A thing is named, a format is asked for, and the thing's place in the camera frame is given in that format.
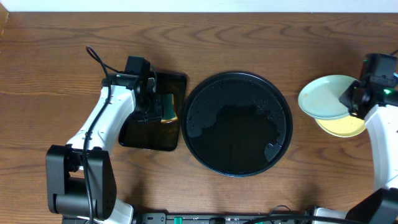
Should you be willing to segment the green yellow sponge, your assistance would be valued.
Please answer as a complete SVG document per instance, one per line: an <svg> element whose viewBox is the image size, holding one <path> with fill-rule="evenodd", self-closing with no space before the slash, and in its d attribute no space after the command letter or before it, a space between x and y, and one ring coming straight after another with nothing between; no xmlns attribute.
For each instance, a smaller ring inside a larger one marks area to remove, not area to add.
<svg viewBox="0 0 398 224"><path fill-rule="evenodd" d="M171 123L178 120L175 99L172 93L162 95L162 123Z"/></svg>

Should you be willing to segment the yellow plate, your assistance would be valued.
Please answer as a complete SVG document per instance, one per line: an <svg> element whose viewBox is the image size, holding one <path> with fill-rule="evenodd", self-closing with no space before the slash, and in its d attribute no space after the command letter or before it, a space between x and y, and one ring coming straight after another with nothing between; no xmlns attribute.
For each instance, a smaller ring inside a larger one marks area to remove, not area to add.
<svg viewBox="0 0 398 224"><path fill-rule="evenodd" d="M315 119L315 121L324 131L340 138L357 136L366 129L364 120L354 116L333 120Z"/></svg>

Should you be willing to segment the light blue plate top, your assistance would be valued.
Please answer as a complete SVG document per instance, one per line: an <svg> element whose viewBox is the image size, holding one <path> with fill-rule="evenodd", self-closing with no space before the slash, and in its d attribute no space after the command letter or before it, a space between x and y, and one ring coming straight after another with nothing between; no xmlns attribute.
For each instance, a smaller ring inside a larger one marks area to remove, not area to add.
<svg viewBox="0 0 398 224"><path fill-rule="evenodd" d="M303 112L320 120L347 117L348 108L339 97L356 81L346 75L328 75L307 84L299 93L298 105Z"/></svg>

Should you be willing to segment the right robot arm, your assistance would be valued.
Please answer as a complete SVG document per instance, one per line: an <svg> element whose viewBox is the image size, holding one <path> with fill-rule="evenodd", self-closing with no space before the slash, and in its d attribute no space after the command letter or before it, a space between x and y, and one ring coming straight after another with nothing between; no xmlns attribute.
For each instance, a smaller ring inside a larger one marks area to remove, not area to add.
<svg viewBox="0 0 398 224"><path fill-rule="evenodd" d="M397 91L354 81L339 101L351 116L364 120L374 163L374 193L351 208L346 219L394 223L397 218Z"/></svg>

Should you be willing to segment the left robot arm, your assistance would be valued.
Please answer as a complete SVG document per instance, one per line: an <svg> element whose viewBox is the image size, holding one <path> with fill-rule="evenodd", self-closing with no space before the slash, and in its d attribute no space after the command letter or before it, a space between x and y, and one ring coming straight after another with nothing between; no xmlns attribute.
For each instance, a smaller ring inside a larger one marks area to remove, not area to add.
<svg viewBox="0 0 398 224"><path fill-rule="evenodd" d="M99 100L80 130L45 157L52 213L86 223L131 223L134 208L117 196L110 152L127 117L157 100L157 77L117 73L103 79Z"/></svg>

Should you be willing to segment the black rectangular tray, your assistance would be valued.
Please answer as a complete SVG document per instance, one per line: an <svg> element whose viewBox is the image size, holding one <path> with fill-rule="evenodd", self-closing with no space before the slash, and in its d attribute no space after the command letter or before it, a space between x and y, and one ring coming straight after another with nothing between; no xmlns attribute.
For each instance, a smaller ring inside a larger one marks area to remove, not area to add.
<svg viewBox="0 0 398 224"><path fill-rule="evenodd" d="M187 88L185 74L157 74L157 90L159 95L172 93L175 99L178 120L171 123L138 122L135 120L135 110L127 117L119 133L118 142L124 147L136 147L158 151L173 151L177 147L180 131L180 115Z"/></svg>

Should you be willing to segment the black round tray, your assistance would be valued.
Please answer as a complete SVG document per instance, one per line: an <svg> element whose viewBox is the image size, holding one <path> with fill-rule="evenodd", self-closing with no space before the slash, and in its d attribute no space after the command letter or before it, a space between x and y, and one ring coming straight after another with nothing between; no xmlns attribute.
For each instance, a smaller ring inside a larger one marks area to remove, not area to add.
<svg viewBox="0 0 398 224"><path fill-rule="evenodd" d="M224 72L189 94L181 118L182 135L194 158L229 177L260 174L289 148L292 113L279 89L246 72Z"/></svg>

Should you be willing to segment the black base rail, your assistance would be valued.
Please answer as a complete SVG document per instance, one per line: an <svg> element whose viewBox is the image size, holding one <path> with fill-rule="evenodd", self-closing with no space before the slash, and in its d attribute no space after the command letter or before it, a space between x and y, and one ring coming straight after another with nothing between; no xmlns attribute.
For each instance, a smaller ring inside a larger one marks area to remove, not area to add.
<svg viewBox="0 0 398 224"><path fill-rule="evenodd" d="M259 219L261 216L247 215L166 215L165 213L136 213L132 218L132 224L242 224L250 220ZM81 218L62 217L62 224L83 224L86 223ZM275 224L301 224L312 223L300 220L274 220L259 223Z"/></svg>

